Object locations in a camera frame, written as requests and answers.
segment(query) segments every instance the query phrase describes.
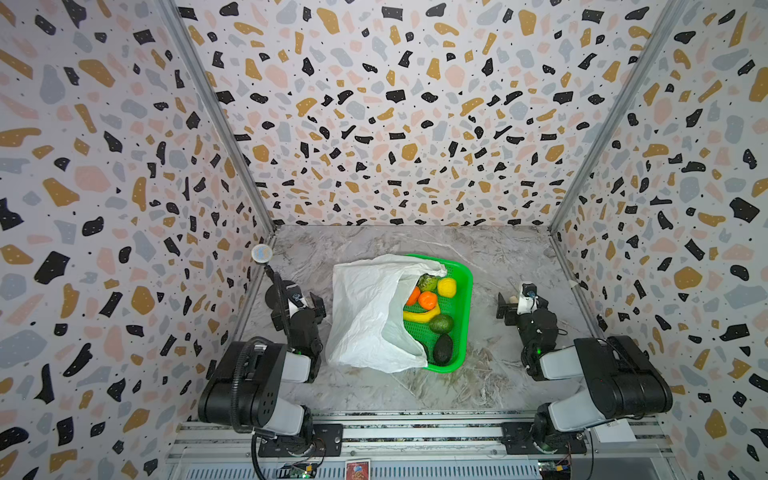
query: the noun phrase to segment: gray marble table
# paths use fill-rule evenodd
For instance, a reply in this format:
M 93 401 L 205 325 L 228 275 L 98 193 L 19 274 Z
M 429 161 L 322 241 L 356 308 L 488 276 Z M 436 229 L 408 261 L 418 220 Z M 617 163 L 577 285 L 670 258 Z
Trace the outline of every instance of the gray marble table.
M 520 363 L 522 344 L 514 327 L 496 319 L 499 292 L 512 295 L 522 280 L 538 285 L 549 309 L 568 334 L 558 346 L 589 336 L 574 295 L 545 231 L 528 227 L 302 227 L 277 232 L 270 265 L 299 284 L 305 296 L 326 301 L 328 317 L 319 325 L 328 338 L 333 305 L 333 266 L 384 253 L 420 253 L 463 263 L 472 271 L 472 314 L 464 365 L 442 375 L 424 369 L 388 374 L 369 368 L 335 368 L 323 362 L 313 384 L 283 384 L 280 396 L 315 410 L 530 410 L 577 392 L 576 380 L 536 382 Z M 263 293 L 265 279 L 242 338 L 285 341 L 273 328 Z

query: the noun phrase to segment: black cable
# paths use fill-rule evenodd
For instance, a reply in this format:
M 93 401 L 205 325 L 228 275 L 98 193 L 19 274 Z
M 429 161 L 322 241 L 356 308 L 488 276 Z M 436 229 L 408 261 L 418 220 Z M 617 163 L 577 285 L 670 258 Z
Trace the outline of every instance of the black cable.
M 253 471 L 256 472 L 256 477 L 259 480 L 266 480 L 266 477 L 261 472 L 261 468 L 259 468 L 259 459 L 256 455 L 256 442 L 259 441 L 259 437 L 256 435 L 250 436 L 250 461 L 253 463 Z
M 252 339 L 248 340 L 245 345 L 243 345 L 243 348 L 240 350 L 240 352 L 237 354 L 237 361 L 235 362 L 235 369 L 232 372 L 232 383 L 230 385 L 230 424 L 232 425 L 232 430 L 234 430 L 237 433 L 248 433 L 248 428 L 243 428 L 243 425 L 240 423 L 240 412 L 238 403 L 240 402 L 240 394 L 238 390 L 240 390 L 240 381 L 243 379 L 243 371 L 245 370 L 245 364 L 248 361 L 248 357 L 250 357 L 251 353 L 253 353 L 253 347 L 258 343 L 264 343 L 266 345 L 270 345 L 272 342 L 268 339 L 265 339 L 262 336 L 255 336 Z
M 589 466 L 589 475 L 587 475 L 587 478 L 585 478 L 584 480 L 589 480 L 590 478 L 592 478 L 592 471 L 594 470 L 594 443 L 592 442 L 592 431 L 591 430 L 588 430 L 588 431 L 589 431 L 589 446 L 592 447 L 592 463 Z

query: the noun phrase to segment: plastic basket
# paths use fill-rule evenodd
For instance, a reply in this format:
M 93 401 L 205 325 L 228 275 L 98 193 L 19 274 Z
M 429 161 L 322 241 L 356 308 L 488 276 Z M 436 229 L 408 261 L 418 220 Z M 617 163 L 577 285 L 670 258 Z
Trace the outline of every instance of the plastic basket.
M 424 367 L 427 370 L 431 370 L 437 373 L 450 373 L 457 370 L 458 367 L 464 363 L 464 358 L 467 354 L 467 329 L 469 325 L 469 309 L 472 304 L 472 285 L 474 279 L 472 272 L 459 262 L 453 262 L 451 260 L 443 260 L 442 258 L 427 257 L 426 255 L 410 255 L 411 257 L 418 257 L 427 260 L 434 260 L 445 265 L 448 273 L 445 275 L 456 280 L 456 295 L 453 298 L 445 298 L 438 295 L 438 305 L 440 305 L 440 313 L 446 313 L 453 317 L 453 330 L 449 333 L 451 340 L 453 340 L 453 356 L 451 362 L 445 366 L 439 366 L 432 364 L 432 349 L 435 348 L 435 343 L 440 337 L 439 334 L 434 333 L 429 329 L 428 323 L 415 323 L 403 321 L 406 325 L 406 330 L 413 338 L 419 342 L 427 345 L 429 349 L 429 364 Z M 405 306 L 404 310 L 409 312 L 422 313 L 425 312 L 418 303 L 414 306 Z

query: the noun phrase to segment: green fruit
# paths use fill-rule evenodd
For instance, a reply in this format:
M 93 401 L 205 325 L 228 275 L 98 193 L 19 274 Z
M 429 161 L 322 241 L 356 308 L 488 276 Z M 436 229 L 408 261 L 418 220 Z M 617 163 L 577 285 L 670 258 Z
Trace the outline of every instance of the green fruit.
M 429 320 L 429 329 L 435 333 L 450 333 L 453 330 L 453 317 L 441 313 Z
M 437 290 L 437 282 L 440 279 L 436 276 L 424 274 L 419 278 L 416 286 L 422 292 L 435 292 Z

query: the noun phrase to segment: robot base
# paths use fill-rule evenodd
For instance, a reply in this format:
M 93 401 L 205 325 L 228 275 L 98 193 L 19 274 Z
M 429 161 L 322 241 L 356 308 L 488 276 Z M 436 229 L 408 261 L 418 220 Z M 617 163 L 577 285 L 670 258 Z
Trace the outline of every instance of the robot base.
M 323 423 L 322 425 L 315 425 L 315 431 L 313 433 L 313 440 L 315 440 L 315 451 L 312 456 L 341 456 L 341 442 L 343 440 L 343 433 L 344 425 L 341 423 Z M 266 443 L 262 441 L 262 444 L 259 447 L 260 458 L 286 458 L 291 456 L 293 455 L 288 453 L 288 451 L 284 448 L 284 444 L 280 441 L 279 436 L 274 440 L 267 440 Z

